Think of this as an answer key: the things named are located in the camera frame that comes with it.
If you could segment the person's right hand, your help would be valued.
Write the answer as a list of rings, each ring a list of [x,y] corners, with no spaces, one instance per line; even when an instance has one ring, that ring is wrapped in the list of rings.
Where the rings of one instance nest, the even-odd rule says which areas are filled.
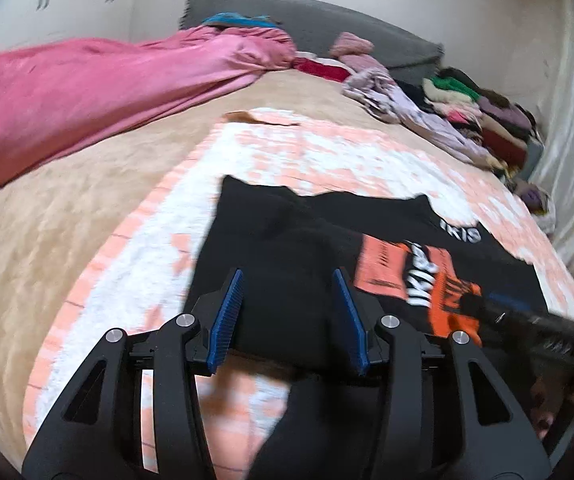
[[[570,393],[565,393],[564,385],[560,380],[545,378],[544,376],[537,378],[531,388],[529,418],[540,440],[543,440],[549,429],[552,428],[552,424],[560,412],[564,401],[574,403],[574,390]]]

